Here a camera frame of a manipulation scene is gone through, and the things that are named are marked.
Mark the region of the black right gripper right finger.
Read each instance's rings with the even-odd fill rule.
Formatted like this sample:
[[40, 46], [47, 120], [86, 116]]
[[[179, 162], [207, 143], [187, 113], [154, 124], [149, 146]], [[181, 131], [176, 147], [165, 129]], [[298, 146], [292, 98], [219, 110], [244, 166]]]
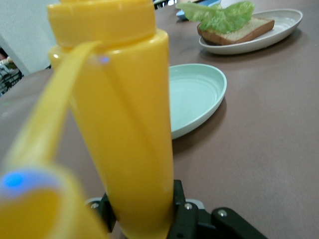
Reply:
[[268, 239], [230, 208], [209, 213], [201, 201], [187, 200], [180, 180], [174, 180], [173, 203], [174, 221], [166, 239]]

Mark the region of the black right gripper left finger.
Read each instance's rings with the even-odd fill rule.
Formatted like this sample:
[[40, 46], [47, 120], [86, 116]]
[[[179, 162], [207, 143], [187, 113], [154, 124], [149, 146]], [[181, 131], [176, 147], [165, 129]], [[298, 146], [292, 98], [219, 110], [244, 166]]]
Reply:
[[117, 218], [110, 204], [108, 195], [105, 193], [102, 197], [87, 199], [86, 205], [97, 212], [108, 231], [112, 233]]

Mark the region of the yellow squeeze bottle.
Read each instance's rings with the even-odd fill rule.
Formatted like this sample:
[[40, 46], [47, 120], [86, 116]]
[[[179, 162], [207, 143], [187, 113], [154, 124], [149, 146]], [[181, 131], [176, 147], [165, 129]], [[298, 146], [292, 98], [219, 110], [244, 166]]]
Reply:
[[79, 182], [54, 162], [71, 110], [127, 239], [173, 221], [168, 35], [152, 0], [47, 7], [54, 73], [0, 166], [0, 239], [111, 239]]

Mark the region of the brown bread slice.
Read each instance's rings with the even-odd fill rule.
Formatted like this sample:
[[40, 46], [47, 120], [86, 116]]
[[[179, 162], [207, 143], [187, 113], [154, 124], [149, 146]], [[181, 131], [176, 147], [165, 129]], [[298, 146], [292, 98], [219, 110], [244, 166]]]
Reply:
[[212, 29], [201, 30], [200, 24], [197, 26], [197, 32], [204, 41], [224, 46], [254, 40], [272, 30], [274, 25], [275, 21], [273, 19], [252, 17], [246, 25], [235, 32], [218, 33]]

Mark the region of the green lettuce leaf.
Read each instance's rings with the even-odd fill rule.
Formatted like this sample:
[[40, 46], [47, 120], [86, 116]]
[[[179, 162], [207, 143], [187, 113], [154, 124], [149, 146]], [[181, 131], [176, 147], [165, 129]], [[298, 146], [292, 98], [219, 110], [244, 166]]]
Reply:
[[221, 34], [242, 29], [252, 18], [255, 9], [250, 1], [240, 1], [226, 8], [219, 4], [205, 6], [192, 2], [178, 3], [176, 7], [184, 12], [189, 21], [199, 22], [200, 30]]

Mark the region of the green plate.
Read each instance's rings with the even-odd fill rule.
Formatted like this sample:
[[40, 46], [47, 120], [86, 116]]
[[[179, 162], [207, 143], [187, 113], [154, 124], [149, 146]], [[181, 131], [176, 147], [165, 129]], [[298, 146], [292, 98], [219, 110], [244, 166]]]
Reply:
[[207, 64], [181, 64], [169, 68], [172, 139], [195, 130], [220, 106], [227, 89], [225, 74]]

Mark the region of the beige plate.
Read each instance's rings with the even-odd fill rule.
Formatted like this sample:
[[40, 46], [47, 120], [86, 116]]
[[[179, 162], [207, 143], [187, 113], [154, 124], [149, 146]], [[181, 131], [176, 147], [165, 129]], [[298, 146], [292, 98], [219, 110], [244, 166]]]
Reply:
[[203, 38], [200, 38], [199, 44], [206, 51], [217, 55], [236, 55], [253, 52], [285, 39], [298, 27], [303, 19], [303, 13], [301, 11], [289, 8], [261, 11], [253, 14], [253, 16], [274, 20], [275, 24], [273, 29], [254, 40], [244, 43], [214, 46], [206, 43]]

